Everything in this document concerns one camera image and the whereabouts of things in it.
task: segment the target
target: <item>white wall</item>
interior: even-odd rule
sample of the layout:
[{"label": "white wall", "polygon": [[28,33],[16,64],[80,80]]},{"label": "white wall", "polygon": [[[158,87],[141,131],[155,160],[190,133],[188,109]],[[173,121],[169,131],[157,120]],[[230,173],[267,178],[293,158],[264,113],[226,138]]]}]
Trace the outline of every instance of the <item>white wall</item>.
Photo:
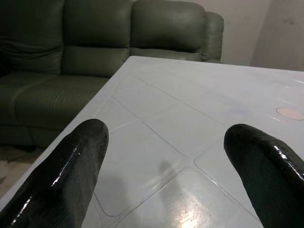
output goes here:
[{"label": "white wall", "polygon": [[271,0],[182,0],[200,4],[224,18],[221,61],[249,65]]},{"label": "white wall", "polygon": [[272,0],[251,65],[304,70],[304,0]]}]

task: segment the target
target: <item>white table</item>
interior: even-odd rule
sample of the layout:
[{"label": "white table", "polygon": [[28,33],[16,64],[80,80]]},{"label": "white table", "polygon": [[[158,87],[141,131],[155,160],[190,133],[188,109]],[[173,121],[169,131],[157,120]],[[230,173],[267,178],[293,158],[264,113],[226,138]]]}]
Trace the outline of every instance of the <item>white table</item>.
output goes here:
[{"label": "white table", "polygon": [[304,72],[130,57],[1,199],[79,123],[97,118],[110,142],[84,228],[262,227],[223,149],[225,131],[246,123],[304,159]]}]

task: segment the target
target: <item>green leather sofa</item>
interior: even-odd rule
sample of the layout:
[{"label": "green leather sofa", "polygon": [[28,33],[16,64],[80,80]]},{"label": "green leather sofa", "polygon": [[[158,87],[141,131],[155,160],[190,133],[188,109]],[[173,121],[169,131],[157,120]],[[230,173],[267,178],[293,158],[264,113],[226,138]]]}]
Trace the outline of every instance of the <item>green leather sofa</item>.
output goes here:
[{"label": "green leather sofa", "polygon": [[223,18],[166,0],[1,0],[0,144],[48,146],[129,56],[219,62]]}]

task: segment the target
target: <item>floor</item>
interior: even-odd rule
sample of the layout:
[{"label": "floor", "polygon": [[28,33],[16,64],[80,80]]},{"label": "floor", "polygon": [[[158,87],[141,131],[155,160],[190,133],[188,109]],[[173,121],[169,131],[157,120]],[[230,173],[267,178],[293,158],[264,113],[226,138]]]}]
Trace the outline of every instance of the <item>floor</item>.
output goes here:
[{"label": "floor", "polygon": [[0,146],[0,198],[28,170],[45,148],[26,152],[13,146]]}]

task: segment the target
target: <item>pink circular spot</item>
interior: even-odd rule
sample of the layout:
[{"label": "pink circular spot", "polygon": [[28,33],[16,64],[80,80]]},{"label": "pink circular spot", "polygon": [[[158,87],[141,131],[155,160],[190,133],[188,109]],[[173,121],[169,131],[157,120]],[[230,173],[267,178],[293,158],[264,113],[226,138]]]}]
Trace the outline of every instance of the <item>pink circular spot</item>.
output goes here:
[{"label": "pink circular spot", "polygon": [[290,109],[290,108],[277,108],[277,113],[281,114],[282,116],[288,117],[293,120],[304,120],[304,114],[301,112]]}]

